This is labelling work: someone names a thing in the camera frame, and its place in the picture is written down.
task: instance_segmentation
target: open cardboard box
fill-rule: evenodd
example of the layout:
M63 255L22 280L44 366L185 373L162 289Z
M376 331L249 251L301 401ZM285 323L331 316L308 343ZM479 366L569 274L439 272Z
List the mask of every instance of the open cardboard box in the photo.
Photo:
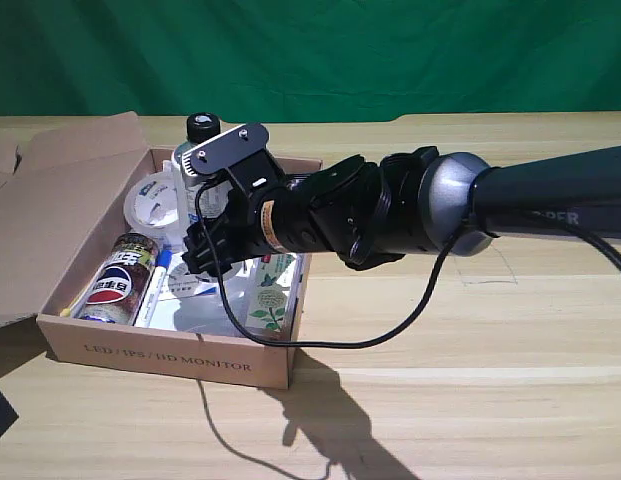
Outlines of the open cardboard box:
M129 230L123 202L141 178L161 169L172 148L150 148L128 112L33 137L17 165L17 145L0 142L0 327L37 317L59 361L134 372L287 388L294 349L246 338L103 324L59 317ZM277 158L289 173L321 161ZM291 338L297 338L306 262Z

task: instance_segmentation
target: tape roll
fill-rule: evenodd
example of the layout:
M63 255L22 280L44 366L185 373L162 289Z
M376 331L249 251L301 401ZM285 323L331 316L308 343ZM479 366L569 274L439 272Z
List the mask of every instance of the tape roll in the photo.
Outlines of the tape roll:
M132 187L126 195L123 213L136 232L163 248L180 247L177 191L169 171L149 175Z

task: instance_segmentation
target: wooden tabletop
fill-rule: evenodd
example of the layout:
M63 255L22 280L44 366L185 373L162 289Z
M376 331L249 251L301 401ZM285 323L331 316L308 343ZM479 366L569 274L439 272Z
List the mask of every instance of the wooden tabletop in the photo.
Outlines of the wooden tabletop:
M0 118L0 136L75 121ZM174 145L183 121L143 124L151 143ZM510 165L621 144L621 113L268 128L275 154L327 164L437 145ZM299 352L289 391L56 363L32 322L0 330L0 389L20 416L0 439L0 479L621 480L621 276L583 243L493 245L449 259L395 340ZM316 255L301 338L391 328L432 262L356 274Z

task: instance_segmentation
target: green screen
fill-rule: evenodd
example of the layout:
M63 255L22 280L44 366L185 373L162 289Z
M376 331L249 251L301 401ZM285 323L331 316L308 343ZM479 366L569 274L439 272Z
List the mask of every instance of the green screen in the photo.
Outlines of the green screen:
M621 0L0 0L0 115L621 110Z

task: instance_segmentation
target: box flap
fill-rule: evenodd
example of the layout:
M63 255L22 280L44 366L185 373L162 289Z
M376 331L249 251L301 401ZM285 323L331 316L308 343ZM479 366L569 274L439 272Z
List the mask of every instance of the box flap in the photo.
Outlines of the box flap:
M153 169L141 148L8 182L0 195L0 316L41 312L113 202L121 210L130 182Z
M15 140L0 140L0 173L12 175L17 166L19 146Z
M148 148L139 117L126 112L32 137L17 175Z

